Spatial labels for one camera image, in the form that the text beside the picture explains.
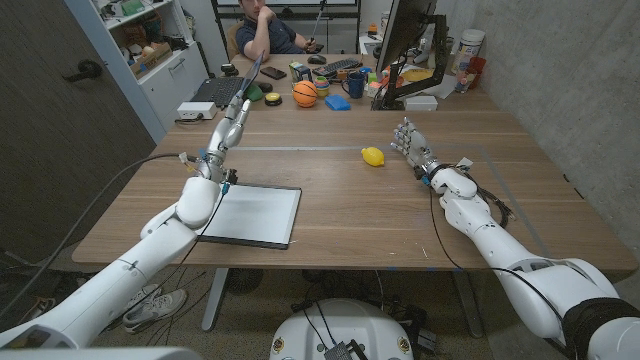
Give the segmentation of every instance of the wooden table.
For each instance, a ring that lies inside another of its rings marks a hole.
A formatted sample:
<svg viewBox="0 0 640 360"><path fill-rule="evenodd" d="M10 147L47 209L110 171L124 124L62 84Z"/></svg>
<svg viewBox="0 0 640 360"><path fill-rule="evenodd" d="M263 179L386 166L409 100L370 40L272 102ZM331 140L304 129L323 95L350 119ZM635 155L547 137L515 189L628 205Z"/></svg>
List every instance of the wooden table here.
<svg viewBox="0 0 640 360"><path fill-rule="evenodd" d="M263 66L288 73L291 59L306 62L306 56L274 55ZM252 64L243 57L233 63L241 74ZM365 57L364 64L373 67L373 59ZM224 165L237 169L241 182L302 188L291 244L282 251L199 243L188 265L452 270L431 222L429 189L414 179L404 156L389 147L393 129L406 115L442 161L474 161L471 174L515 211L517 220L507 230L531 252L582 258L611 275L629 274L638 266L517 120L479 88L438 99L435 112L372 112L369 98L348 99L352 110L334 112L322 101L309 109L295 105L290 75L275 81L260 74L257 80L272 83L284 102L252 105L240 147L229 151ZM344 94L339 85L330 91ZM222 117L219 112L201 125L174 126L155 153L197 154ZM383 150L383 167L362 160L360 149L368 146ZM78 246L74 261L115 260L138 241L149 219L178 199L188 176L177 160L142 166ZM485 268L472 242L446 223L437 201L434 210L451 257L468 269Z"/></svg>

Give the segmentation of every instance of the laptop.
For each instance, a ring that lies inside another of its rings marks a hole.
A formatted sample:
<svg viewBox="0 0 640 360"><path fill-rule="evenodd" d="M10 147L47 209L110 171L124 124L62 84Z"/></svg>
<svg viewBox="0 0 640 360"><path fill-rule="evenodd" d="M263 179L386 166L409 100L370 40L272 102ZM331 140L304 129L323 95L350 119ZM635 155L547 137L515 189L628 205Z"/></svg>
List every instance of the laptop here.
<svg viewBox="0 0 640 360"><path fill-rule="evenodd" d="M258 76L260 65L262 64L262 55L253 63L247 74L241 77L222 77L215 79L206 79L191 102L215 102L217 107L223 108L229 106L231 99L242 90L244 93L253 80Z"/></svg>

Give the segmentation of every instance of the robot finger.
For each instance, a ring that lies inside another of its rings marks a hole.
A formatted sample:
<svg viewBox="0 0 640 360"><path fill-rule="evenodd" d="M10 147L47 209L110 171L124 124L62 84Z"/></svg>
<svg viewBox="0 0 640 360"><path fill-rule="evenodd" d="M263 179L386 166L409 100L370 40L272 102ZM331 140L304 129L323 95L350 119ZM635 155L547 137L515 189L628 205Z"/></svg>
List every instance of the robot finger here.
<svg viewBox="0 0 640 360"><path fill-rule="evenodd" d="M394 149L400 151L404 156L409 155L409 152L402 146L396 144L396 143L391 143L391 147L393 147Z"/></svg>

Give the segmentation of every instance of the orange basketball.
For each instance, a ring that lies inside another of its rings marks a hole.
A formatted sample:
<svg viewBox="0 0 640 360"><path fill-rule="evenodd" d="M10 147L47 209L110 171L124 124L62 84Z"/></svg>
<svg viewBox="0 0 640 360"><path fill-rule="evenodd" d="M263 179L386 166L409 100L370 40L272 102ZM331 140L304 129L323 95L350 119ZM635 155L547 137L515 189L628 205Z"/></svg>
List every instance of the orange basketball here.
<svg viewBox="0 0 640 360"><path fill-rule="evenodd" d="M293 87L293 99L301 107L312 107L318 97L318 89L311 81L303 80Z"/></svg>

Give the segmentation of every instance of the green object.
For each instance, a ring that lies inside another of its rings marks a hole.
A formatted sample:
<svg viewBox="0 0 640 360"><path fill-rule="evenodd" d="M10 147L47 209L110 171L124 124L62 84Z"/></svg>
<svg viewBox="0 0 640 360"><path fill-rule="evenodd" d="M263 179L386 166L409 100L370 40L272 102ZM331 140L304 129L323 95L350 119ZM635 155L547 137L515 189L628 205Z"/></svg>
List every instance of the green object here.
<svg viewBox="0 0 640 360"><path fill-rule="evenodd" d="M369 73L369 79L367 79L367 85L377 81L378 81L378 76L376 75L376 73L373 73L373 72Z"/></svg>
<svg viewBox="0 0 640 360"><path fill-rule="evenodd" d="M135 15L144 10L144 5L140 0L129 0L122 2L122 14L124 16Z"/></svg>
<svg viewBox="0 0 640 360"><path fill-rule="evenodd" d="M256 85L251 85L245 92L247 95L247 99L251 100L251 102L256 102L262 99L262 90Z"/></svg>

